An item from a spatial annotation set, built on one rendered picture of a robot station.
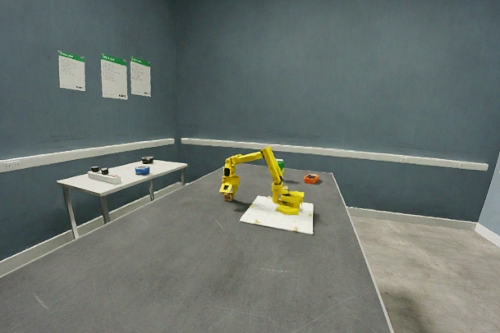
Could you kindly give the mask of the green and yellow drink can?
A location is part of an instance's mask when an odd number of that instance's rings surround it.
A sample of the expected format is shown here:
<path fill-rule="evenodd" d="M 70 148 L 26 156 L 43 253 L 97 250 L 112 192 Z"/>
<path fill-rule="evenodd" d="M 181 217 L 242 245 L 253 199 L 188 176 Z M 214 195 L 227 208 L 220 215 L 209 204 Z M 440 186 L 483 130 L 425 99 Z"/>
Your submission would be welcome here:
<path fill-rule="evenodd" d="M 278 166 L 280 168 L 280 171 L 282 173 L 282 176 L 283 176 L 283 171 L 284 171 L 284 161 L 282 159 L 276 159 L 277 163 L 278 163 Z"/>

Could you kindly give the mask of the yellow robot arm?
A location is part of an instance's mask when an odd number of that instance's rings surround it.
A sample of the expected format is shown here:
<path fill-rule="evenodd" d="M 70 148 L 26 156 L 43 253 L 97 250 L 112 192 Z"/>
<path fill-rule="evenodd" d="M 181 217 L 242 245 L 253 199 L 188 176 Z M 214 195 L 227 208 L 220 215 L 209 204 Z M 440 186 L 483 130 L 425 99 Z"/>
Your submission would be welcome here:
<path fill-rule="evenodd" d="M 249 156 L 248 156 L 249 155 Z M 302 199 L 301 192 L 291 191 L 288 193 L 287 190 L 283 190 L 283 182 L 282 182 L 282 173 L 279 169 L 278 163 L 273 156 L 273 152 L 270 147 L 264 148 L 258 154 L 252 153 L 245 156 L 241 154 L 232 156 L 227 158 L 225 167 L 223 168 L 223 176 L 224 177 L 232 177 L 236 172 L 236 165 L 241 164 L 243 162 L 254 161 L 260 158 L 265 158 L 268 169 L 272 175 L 273 183 L 272 183 L 272 202 L 274 204 L 278 204 L 276 211 L 282 212 L 282 214 L 286 215 L 299 215 L 300 204 Z M 232 164 L 232 165 L 231 165 Z M 277 169 L 276 169 L 276 168 Z M 278 174 L 277 174 L 278 171 Z M 281 200 L 279 199 L 279 194 L 281 195 Z M 280 205 L 281 204 L 281 205 Z M 288 207 L 280 207 L 280 206 L 288 206 Z"/>

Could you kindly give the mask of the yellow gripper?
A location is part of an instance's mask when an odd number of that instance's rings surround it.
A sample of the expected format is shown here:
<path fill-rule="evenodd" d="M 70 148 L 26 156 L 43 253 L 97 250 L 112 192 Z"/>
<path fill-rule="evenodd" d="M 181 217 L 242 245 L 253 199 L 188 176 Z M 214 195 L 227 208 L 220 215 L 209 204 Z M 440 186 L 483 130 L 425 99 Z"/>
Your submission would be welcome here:
<path fill-rule="evenodd" d="M 224 197 L 224 194 L 230 194 L 233 185 L 232 198 L 234 198 L 239 184 L 240 184 L 239 176 L 233 175 L 232 177 L 222 177 L 222 187 L 219 192 L 223 193 Z"/>

